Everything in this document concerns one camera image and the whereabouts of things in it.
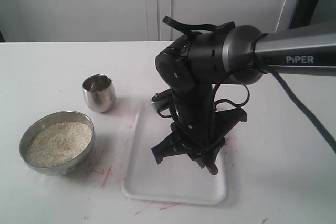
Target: stainless steel bowl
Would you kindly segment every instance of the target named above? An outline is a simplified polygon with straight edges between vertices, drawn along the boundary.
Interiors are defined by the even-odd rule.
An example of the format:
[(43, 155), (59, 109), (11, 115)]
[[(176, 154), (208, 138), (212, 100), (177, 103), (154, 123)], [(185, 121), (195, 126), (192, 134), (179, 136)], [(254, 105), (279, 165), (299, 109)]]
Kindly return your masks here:
[[(90, 129), (92, 130), (92, 138), (88, 146), (77, 157), (62, 165), (52, 167), (38, 167), (30, 164), (25, 158), (28, 144), (31, 142), (31, 140), (33, 140), (36, 134), (39, 133), (44, 128), (51, 126), (55, 123), (61, 123), (61, 122), (81, 122), (89, 126)], [(86, 115), (80, 112), (61, 111), (47, 115), (44, 118), (41, 118), (40, 120), (35, 122), (32, 126), (30, 126), (21, 138), (19, 151), (20, 156), (24, 160), (26, 165), (29, 168), (37, 171), (38, 173), (42, 173), (45, 175), (64, 175), (65, 173), (75, 169), (75, 167), (90, 154), (93, 148), (94, 139), (95, 139), (95, 128), (93, 127), (91, 119), (89, 119)]]

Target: plastic tray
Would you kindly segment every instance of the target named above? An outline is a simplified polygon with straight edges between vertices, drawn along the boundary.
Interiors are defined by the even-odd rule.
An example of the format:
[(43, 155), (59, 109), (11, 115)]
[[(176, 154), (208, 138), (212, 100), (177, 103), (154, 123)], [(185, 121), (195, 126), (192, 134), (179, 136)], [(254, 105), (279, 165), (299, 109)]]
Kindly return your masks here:
[(150, 104), (142, 105), (136, 121), (123, 192), (130, 198), (214, 205), (226, 196), (224, 154), (218, 154), (218, 174), (211, 175), (187, 155), (166, 157), (160, 165), (151, 148), (170, 134), (171, 119), (157, 115)]

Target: white table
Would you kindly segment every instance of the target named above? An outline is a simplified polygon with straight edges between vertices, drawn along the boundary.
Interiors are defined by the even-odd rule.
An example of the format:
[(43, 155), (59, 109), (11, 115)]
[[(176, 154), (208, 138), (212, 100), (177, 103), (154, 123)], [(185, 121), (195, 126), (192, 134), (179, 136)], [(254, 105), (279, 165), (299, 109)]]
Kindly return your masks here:
[[(0, 223), (335, 223), (336, 155), (272, 76), (250, 86), (248, 122), (229, 134), (222, 203), (172, 206), (123, 194), (136, 113), (167, 88), (154, 58), (168, 44), (0, 45)], [(95, 73), (111, 76), (116, 88), (117, 107), (107, 114), (91, 112), (83, 100), (82, 82)], [(284, 78), (336, 136), (336, 78)], [(236, 102), (245, 95), (234, 86), (218, 92)], [(36, 120), (61, 110), (92, 118), (94, 160), (68, 176), (44, 176), (26, 167), (19, 141)]]

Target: uncooked rice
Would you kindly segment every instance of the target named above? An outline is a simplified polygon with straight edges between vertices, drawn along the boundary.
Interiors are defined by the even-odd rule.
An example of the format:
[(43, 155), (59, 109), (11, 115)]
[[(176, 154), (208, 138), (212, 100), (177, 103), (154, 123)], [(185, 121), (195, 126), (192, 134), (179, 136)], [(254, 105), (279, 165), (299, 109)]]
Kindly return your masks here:
[(52, 167), (69, 162), (89, 144), (92, 130), (80, 122), (53, 124), (40, 131), (27, 148), (27, 161), (38, 167)]

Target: stainless steel cup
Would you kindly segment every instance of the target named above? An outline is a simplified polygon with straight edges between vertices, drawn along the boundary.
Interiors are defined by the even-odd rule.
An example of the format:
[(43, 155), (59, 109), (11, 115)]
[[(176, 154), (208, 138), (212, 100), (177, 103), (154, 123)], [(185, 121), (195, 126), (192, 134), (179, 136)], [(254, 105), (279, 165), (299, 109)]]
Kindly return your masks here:
[(116, 91), (110, 77), (103, 74), (90, 76), (83, 82), (85, 103), (90, 110), (103, 113), (116, 103)]

